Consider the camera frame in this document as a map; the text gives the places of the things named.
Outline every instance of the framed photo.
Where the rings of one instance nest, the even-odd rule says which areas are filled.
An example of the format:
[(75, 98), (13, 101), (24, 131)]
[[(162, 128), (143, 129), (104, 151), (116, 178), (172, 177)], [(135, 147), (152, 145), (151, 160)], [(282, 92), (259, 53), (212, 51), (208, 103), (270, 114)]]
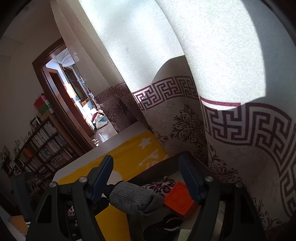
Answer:
[(31, 122), (31, 126), (33, 127), (33, 129), (35, 130), (41, 123), (41, 120), (39, 119), (38, 116), (36, 116)]

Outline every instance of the yellow cloth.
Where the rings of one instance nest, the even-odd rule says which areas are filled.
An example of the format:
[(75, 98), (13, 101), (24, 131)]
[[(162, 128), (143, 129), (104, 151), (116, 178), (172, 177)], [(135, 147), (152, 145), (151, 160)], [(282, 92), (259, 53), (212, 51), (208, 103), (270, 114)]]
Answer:
[[(132, 137), (106, 154), (113, 157), (113, 170), (119, 172), (122, 180), (125, 181), (168, 158), (167, 153), (150, 131)], [(72, 183), (81, 176), (87, 176), (93, 167), (100, 164), (104, 156), (105, 154), (63, 177), (58, 184)], [(106, 241), (130, 241), (125, 213), (110, 205), (96, 216), (96, 220)]]

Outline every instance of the wooden bookshelf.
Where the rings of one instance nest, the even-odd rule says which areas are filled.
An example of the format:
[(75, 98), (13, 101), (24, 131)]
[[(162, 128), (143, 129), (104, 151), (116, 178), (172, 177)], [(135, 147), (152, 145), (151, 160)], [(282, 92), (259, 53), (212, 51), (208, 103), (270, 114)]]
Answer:
[(36, 186), (43, 192), (55, 173), (83, 154), (59, 118), (52, 114), (32, 133), (16, 154), (9, 176), (34, 172)]

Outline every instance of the door frame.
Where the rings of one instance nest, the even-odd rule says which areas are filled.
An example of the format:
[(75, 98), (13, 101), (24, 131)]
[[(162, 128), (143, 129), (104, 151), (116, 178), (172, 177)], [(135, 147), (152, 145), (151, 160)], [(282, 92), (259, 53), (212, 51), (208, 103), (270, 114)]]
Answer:
[(69, 134), (76, 140), (77, 144), (87, 153), (96, 147), (95, 144), (72, 114), (62, 96), (57, 93), (58, 90), (52, 89), (54, 82), (49, 73), (44, 71), (45, 65), (65, 48), (66, 45), (63, 38), (58, 39), (40, 54), (33, 61), (32, 65), (46, 97), (54, 107), (56, 115), (69, 131)]

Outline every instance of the orange box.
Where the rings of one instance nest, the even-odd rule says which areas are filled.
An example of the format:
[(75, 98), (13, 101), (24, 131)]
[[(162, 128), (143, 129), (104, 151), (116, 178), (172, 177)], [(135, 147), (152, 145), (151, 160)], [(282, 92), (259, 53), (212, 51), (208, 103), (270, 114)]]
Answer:
[(189, 191), (183, 182), (176, 183), (166, 195), (164, 204), (185, 219), (189, 219), (198, 207), (197, 203), (191, 199)]

